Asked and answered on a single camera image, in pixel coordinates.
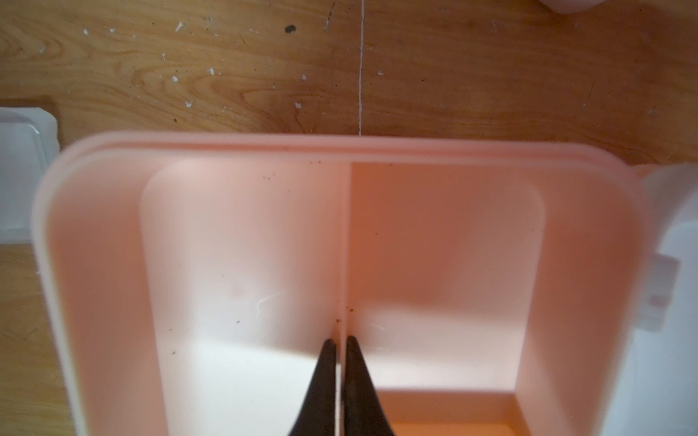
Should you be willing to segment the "gauze packet clear wrapper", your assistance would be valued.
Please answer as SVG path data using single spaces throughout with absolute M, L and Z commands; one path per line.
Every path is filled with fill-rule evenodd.
M 57 121 L 38 107 L 1 109 L 1 243 L 31 242 L 36 189 L 60 153 Z

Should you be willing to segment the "white pink first aid kit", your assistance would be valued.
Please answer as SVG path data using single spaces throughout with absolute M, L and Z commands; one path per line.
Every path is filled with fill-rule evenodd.
M 697 432 L 693 163 L 100 134 L 32 234 L 80 435 L 287 435 L 320 354 L 341 434 L 356 352 L 399 435 Z

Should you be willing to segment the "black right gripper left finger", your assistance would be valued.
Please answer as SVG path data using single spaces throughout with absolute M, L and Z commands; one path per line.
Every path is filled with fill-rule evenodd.
M 336 434 L 336 354 L 336 342 L 325 340 L 290 436 Z

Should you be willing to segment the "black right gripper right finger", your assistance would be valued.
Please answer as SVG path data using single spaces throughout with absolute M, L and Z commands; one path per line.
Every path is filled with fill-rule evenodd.
M 385 417 L 360 345 L 354 336 L 348 336 L 346 340 L 343 398 L 346 436 L 396 435 Z

